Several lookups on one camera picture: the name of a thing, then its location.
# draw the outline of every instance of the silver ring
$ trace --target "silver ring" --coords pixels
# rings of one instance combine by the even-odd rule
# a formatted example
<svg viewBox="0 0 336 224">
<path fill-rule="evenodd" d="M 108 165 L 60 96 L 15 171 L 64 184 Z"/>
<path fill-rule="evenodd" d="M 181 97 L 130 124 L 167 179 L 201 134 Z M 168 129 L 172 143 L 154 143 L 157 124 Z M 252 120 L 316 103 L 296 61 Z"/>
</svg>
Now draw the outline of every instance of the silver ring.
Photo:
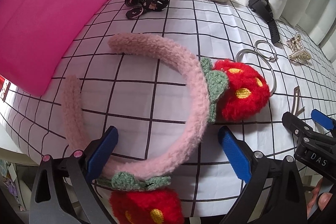
<svg viewBox="0 0 336 224">
<path fill-rule="evenodd" d="M 246 52 L 250 52 L 250 53 L 253 53 L 253 54 L 256 54 L 258 55 L 266 64 L 267 66 L 269 67 L 269 69 L 271 70 L 271 73 L 272 73 L 272 77 L 273 77 L 273 88 L 271 89 L 270 91 L 270 94 L 272 95 L 276 88 L 277 88 L 277 79 L 275 78 L 275 73 L 274 73 L 274 70 L 272 69 L 271 65 L 269 64 L 268 60 L 266 60 L 265 56 L 263 54 L 261 54 L 260 52 L 256 52 L 254 50 L 250 50 L 248 48 L 244 48 L 242 50 L 240 50 L 239 52 L 237 52 L 237 55 L 236 55 L 236 58 L 235 58 L 235 62 L 239 62 L 240 61 L 240 58 L 246 53 Z"/>
<path fill-rule="evenodd" d="M 269 47 L 271 48 L 271 51 L 272 51 L 273 56 L 267 57 L 267 56 L 263 55 L 263 54 L 259 51 L 259 49 L 258 49 L 258 45 L 259 45 L 260 43 L 265 43 L 265 44 L 269 45 Z M 257 40 L 257 41 L 255 42 L 255 44 L 254 44 L 254 47 L 255 47 L 255 51 L 258 52 L 259 54 L 261 54 L 261 56 L 262 56 L 263 58 L 267 59 L 269 62 L 274 62 L 274 61 L 277 59 L 277 57 L 278 57 L 278 54 L 277 54 L 277 52 L 275 51 L 274 46 L 273 46 L 271 43 L 267 42 L 266 40 Z"/>
</svg>

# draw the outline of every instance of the watch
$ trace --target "watch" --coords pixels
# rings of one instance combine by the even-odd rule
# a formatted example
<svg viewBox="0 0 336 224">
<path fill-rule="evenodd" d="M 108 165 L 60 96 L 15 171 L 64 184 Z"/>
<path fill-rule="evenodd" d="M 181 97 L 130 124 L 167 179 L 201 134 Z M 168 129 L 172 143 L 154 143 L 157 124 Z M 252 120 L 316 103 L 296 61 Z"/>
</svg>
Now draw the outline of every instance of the watch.
<svg viewBox="0 0 336 224">
<path fill-rule="evenodd" d="M 279 31 L 273 18 L 272 9 L 268 0 L 249 0 L 249 8 L 256 12 L 268 25 L 272 43 L 280 41 Z"/>
</svg>

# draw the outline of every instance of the blue pad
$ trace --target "blue pad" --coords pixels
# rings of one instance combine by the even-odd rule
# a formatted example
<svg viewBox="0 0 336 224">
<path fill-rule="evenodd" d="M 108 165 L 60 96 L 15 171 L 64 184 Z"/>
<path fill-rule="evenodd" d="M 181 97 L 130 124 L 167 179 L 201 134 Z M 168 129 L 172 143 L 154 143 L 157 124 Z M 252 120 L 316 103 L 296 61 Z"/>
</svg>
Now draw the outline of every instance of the blue pad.
<svg viewBox="0 0 336 224">
<path fill-rule="evenodd" d="M 317 109 L 313 109 L 311 111 L 311 118 L 323 126 L 326 130 L 333 130 L 334 129 L 334 122 L 330 119 L 327 115 L 323 114 L 322 112 L 318 111 Z"/>
<path fill-rule="evenodd" d="M 104 165 L 117 143 L 118 130 L 115 127 L 109 127 L 105 133 L 104 139 L 87 162 L 87 173 L 85 176 L 87 182 L 91 183 L 92 180 L 97 179 L 100 176 Z"/>
<path fill-rule="evenodd" d="M 252 176 L 250 162 L 236 143 L 236 137 L 228 127 L 222 127 L 219 130 L 218 141 L 237 177 L 248 183 Z"/>
</svg>

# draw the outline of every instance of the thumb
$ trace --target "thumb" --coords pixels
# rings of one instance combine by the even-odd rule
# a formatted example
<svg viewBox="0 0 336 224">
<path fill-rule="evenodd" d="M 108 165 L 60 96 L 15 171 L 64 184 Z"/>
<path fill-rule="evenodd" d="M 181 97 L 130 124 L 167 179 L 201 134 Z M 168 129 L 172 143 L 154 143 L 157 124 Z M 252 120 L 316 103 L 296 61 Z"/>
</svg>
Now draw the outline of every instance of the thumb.
<svg viewBox="0 0 336 224">
<path fill-rule="evenodd" d="M 328 204 L 329 200 L 331 199 L 333 194 L 331 193 L 323 193 L 318 201 L 318 205 L 320 210 L 322 211 Z"/>
</svg>

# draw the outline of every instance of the black label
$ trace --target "black label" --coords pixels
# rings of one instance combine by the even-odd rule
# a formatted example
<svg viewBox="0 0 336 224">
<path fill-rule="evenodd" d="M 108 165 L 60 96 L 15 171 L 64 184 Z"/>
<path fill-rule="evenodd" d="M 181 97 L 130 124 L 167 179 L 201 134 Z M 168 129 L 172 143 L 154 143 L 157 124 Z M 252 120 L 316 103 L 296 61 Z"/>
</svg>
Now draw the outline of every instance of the black label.
<svg viewBox="0 0 336 224">
<path fill-rule="evenodd" d="M 305 155 L 305 159 L 311 162 L 312 164 L 319 166 L 322 169 L 328 166 L 328 161 L 325 158 L 320 157 L 319 155 L 310 150 Z"/>
</svg>

